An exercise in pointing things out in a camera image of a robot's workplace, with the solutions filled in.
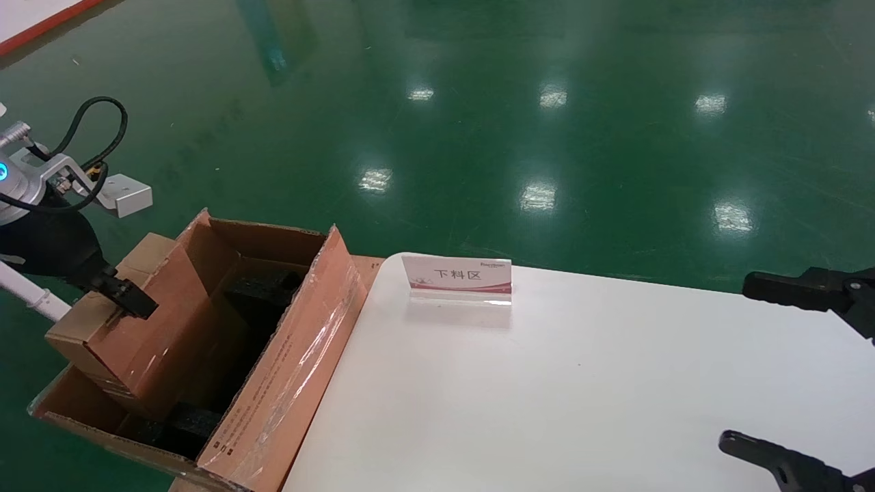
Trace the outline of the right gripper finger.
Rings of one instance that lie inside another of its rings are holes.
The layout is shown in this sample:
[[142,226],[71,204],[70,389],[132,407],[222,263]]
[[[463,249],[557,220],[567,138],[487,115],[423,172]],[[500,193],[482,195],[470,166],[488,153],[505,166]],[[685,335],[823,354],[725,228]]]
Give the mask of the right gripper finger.
[[718,448],[738,460],[768,470],[781,491],[874,490],[873,468],[847,476],[813,456],[735,430],[721,433]]
[[874,340],[874,268],[844,272],[811,267],[798,277],[750,272],[744,278],[747,299],[832,311],[863,339]]

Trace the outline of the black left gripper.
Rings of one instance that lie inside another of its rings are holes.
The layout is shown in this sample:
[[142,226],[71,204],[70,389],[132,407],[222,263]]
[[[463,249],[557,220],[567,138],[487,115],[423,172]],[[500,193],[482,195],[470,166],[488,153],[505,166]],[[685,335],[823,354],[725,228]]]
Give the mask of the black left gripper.
[[82,207],[44,198],[38,210],[2,203],[2,262],[32,276],[59,278],[84,292],[101,292],[123,314],[147,320],[159,304],[137,284],[116,277]]

